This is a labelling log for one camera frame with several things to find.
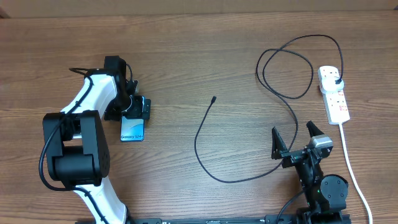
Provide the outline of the Galaxy S24+ smartphone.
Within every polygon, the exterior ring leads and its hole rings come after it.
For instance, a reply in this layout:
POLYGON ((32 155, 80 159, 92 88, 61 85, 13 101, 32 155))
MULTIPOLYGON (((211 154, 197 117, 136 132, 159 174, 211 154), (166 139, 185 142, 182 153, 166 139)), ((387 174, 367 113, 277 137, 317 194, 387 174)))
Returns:
POLYGON ((141 142, 144 140, 144 120, 127 119, 122 116, 121 141, 141 142))

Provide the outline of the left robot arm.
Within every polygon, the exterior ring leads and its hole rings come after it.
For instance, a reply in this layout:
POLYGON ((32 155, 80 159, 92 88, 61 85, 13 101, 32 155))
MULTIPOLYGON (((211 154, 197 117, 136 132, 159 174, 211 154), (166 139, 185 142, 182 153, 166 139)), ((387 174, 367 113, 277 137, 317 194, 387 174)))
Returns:
POLYGON ((83 86, 68 106, 43 118, 39 177, 50 190, 78 194, 93 223, 134 223, 108 177, 111 159, 102 122, 121 123, 121 141, 143 141, 151 100, 138 94, 131 66, 118 55, 105 57, 101 68, 71 71, 83 75, 83 86))

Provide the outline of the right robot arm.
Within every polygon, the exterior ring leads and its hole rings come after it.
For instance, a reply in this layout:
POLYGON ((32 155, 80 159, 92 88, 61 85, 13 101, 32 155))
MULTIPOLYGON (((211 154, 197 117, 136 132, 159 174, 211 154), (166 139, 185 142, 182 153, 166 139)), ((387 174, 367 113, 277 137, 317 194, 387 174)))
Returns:
POLYGON ((266 223, 314 223, 349 224, 349 215, 343 214, 348 196, 348 181, 340 175, 324 175, 320 167, 332 149, 331 137, 320 131, 312 121, 307 123, 309 143, 300 150, 287 149, 276 128, 272 128, 271 158, 281 160, 282 167, 294 167, 302 190, 293 196, 277 215, 266 215, 266 223), (285 209, 299 196, 304 195, 307 206, 297 209, 293 215, 285 215, 285 209))

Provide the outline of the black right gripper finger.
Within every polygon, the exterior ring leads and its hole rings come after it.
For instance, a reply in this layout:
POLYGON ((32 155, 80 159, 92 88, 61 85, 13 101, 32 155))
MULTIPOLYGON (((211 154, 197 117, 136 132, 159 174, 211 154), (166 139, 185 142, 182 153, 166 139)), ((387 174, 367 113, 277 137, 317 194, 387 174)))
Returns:
POLYGON ((282 153, 287 152, 288 149, 283 141, 281 135, 279 134, 276 127, 272 128, 272 151, 271 158, 272 159, 281 159, 282 153))
POLYGON ((312 121, 308 121, 306 123, 306 127, 308 129, 308 132, 309 132, 309 135, 311 138, 315 137, 315 136, 324 135, 324 132, 322 132, 320 129, 318 129, 318 127, 312 121))

